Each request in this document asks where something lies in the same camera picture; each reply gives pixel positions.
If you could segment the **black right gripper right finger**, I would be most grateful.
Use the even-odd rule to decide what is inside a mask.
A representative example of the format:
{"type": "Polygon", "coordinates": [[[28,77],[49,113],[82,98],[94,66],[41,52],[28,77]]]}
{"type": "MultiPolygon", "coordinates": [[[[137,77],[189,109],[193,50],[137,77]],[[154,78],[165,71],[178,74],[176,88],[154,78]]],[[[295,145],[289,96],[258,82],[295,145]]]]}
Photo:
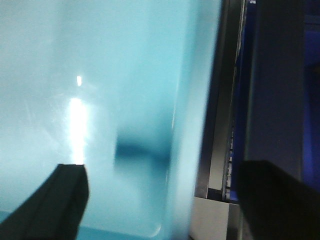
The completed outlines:
{"type": "Polygon", "coordinates": [[[320,194],[266,160],[244,161],[236,193],[255,240],[318,240],[320,194]]]}

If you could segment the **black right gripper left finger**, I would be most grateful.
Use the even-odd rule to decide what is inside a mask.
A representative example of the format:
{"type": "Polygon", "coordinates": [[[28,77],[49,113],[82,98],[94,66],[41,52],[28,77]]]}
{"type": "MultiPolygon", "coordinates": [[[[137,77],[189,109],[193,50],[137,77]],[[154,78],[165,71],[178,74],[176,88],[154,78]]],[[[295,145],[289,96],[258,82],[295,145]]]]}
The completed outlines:
{"type": "Polygon", "coordinates": [[[89,195],[85,166],[58,164],[45,182],[0,224],[0,238],[74,240],[89,195]]]}

